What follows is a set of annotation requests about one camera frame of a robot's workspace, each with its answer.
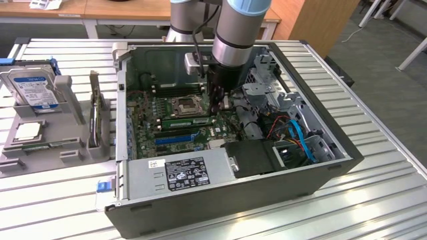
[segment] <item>warning label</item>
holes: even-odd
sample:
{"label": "warning label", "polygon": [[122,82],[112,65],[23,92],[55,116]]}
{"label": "warning label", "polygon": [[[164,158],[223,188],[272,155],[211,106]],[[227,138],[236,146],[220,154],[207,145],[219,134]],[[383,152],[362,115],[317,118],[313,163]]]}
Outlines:
{"label": "warning label", "polygon": [[211,184],[203,157],[166,162],[164,169],[171,191]]}
{"label": "warning label", "polygon": [[56,100],[54,92],[48,89],[48,81],[46,77],[16,77],[14,78],[14,81],[30,106],[39,109],[58,107],[59,101]]}

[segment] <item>silver metal table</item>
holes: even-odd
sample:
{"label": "silver metal table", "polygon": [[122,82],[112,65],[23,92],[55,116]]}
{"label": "silver metal table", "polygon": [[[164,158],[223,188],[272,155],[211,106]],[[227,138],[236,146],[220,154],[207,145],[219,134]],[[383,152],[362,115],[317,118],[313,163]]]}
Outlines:
{"label": "silver metal table", "polygon": [[[111,47],[116,41],[32,39],[30,44],[14,47],[10,57],[39,60],[54,56],[62,73],[72,75],[72,89],[80,100],[90,98],[90,70],[98,71],[102,90],[115,104],[116,75]],[[363,153],[365,161],[347,175],[334,178],[311,196],[139,239],[426,238],[425,167],[314,50],[297,41],[276,41],[276,44]],[[14,99],[4,87],[0,97],[2,144],[15,112],[11,108]],[[111,160],[2,178],[0,239],[120,239],[107,216],[95,208],[96,182],[114,174],[115,161]]]}

